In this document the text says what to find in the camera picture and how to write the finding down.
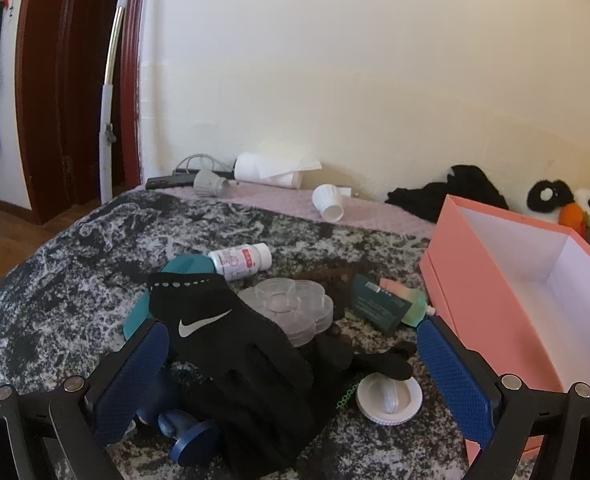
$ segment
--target bed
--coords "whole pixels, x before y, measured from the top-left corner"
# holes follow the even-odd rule
[[[147,275],[182,253],[267,243],[273,266],[234,283],[238,289],[319,265],[355,262],[373,278],[423,286],[418,262],[431,224],[394,206],[355,198],[347,199],[341,224],[326,224],[317,221],[310,193],[240,184],[226,200],[197,200],[190,189],[134,190],[96,209],[0,282],[0,384],[26,393],[52,389],[71,374],[88,375],[103,354],[123,344],[124,318]],[[368,351],[415,340],[410,328],[385,338],[350,312],[339,324]],[[467,468],[462,436],[422,362],[414,357],[411,364],[424,395],[411,421],[377,426],[350,406],[304,450],[294,470],[273,476],[461,478]],[[191,373],[184,368],[181,373]],[[220,458],[208,468],[172,464],[170,446],[168,439],[139,433],[109,453],[126,479],[232,478]],[[63,461],[58,468],[60,478],[70,477]]]

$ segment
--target blue rubber gripper pad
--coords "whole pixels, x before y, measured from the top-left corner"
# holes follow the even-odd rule
[[[92,435],[102,447],[119,442],[168,357],[168,330],[155,323],[94,407]]]
[[[494,432],[492,404],[430,318],[417,327],[417,350],[464,438],[484,449]]]

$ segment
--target pink shoe box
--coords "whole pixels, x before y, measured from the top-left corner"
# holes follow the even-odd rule
[[[420,268],[437,314],[498,375],[590,384],[590,245],[575,231],[448,196]],[[479,447],[467,450],[472,461]]]

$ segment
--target nike swoosh logo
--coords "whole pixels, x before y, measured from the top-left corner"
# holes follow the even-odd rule
[[[216,322],[217,319],[222,319],[226,314],[230,314],[230,310],[224,312],[223,314],[219,314],[219,316],[215,317],[207,317],[206,319],[200,319],[199,321],[195,321],[190,325],[185,325],[182,320],[179,320],[179,337],[188,337],[190,334],[199,330],[201,327],[206,326],[208,324]]]

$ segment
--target metal screw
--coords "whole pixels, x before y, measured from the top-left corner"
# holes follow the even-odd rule
[[[522,380],[517,375],[508,374],[502,377],[502,384],[509,390],[519,390],[522,387]]]
[[[10,386],[0,387],[0,400],[6,400],[12,395],[12,388]]]
[[[576,384],[576,394],[578,394],[580,397],[588,399],[590,397],[590,386],[584,383]]]
[[[64,389],[67,392],[77,392],[84,386],[84,379],[79,375],[73,375],[64,382]]]

